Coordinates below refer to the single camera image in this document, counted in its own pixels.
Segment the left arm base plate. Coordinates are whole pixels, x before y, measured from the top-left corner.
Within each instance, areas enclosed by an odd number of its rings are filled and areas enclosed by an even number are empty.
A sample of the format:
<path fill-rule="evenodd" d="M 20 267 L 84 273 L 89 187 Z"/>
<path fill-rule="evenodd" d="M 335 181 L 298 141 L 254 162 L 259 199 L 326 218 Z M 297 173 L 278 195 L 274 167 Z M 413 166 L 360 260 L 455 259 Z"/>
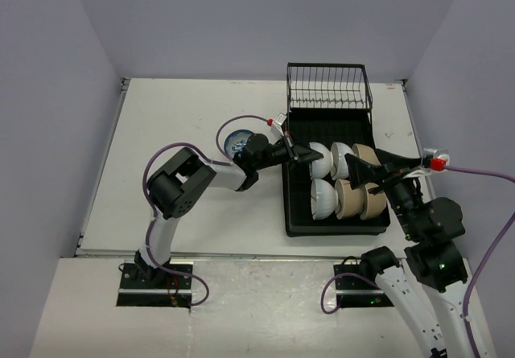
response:
<path fill-rule="evenodd" d="M 191 308 L 192 278 L 176 274 L 157 276 L 148 281 L 134 263 L 122 263 L 117 307 Z"/>

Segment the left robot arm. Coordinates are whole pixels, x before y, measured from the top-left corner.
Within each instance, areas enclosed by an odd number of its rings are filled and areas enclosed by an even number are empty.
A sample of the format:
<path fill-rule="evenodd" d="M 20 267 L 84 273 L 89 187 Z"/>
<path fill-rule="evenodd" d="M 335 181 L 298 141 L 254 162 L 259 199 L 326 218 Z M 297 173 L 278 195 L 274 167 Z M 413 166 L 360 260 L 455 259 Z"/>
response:
<path fill-rule="evenodd" d="M 134 262 L 138 277 L 150 288 L 166 281 L 171 242 L 180 218 L 192 210 L 206 189 L 246 191 L 258 181 L 262 169 L 310 164 L 323 157 L 319 151 L 288 137 L 270 143 L 267 136 L 255 133 L 242 143 L 231 144 L 229 151 L 232 157 L 225 163 L 208 159 L 190 143 L 177 142 L 163 147 L 147 163 L 142 189 L 151 217 Z"/>

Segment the white bowl blue flowers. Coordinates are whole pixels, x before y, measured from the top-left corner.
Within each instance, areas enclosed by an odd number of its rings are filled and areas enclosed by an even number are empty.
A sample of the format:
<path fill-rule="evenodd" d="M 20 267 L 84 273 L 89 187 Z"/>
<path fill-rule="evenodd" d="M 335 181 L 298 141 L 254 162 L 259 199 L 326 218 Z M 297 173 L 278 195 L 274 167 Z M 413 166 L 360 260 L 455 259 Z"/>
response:
<path fill-rule="evenodd" d="M 235 130 L 229 134 L 223 145 L 223 150 L 229 159 L 233 159 L 234 156 L 245 148 L 249 138 L 253 135 L 251 130 Z"/>

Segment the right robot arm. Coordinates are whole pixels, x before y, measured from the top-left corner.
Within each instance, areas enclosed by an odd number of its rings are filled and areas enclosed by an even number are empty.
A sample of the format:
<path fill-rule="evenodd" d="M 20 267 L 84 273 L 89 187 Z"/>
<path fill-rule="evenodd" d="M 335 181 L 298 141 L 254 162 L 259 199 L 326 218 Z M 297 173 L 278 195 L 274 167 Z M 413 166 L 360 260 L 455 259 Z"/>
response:
<path fill-rule="evenodd" d="M 447 197 L 423 201 L 419 186 L 419 178 L 446 170 L 449 155 L 441 150 L 427 150 L 421 158 L 384 150 L 375 155 L 377 163 L 346 155 L 351 187 L 386 196 L 411 243 L 405 249 L 407 265 L 431 307 L 410 292 L 403 267 L 385 246 L 360 256 L 360 281 L 386 294 L 425 356 L 492 356 L 470 308 L 476 278 L 468 274 L 454 242 L 465 233 L 462 209 Z"/>

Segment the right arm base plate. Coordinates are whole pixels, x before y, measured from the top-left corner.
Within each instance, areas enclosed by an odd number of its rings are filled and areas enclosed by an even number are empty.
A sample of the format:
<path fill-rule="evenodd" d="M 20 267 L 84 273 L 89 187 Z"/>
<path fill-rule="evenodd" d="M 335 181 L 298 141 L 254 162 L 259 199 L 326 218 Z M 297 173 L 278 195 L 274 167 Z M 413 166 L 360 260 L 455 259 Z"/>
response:
<path fill-rule="evenodd" d="M 355 277 L 342 277 L 335 281 L 337 303 L 344 308 L 393 307 L 386 294 Z"/>

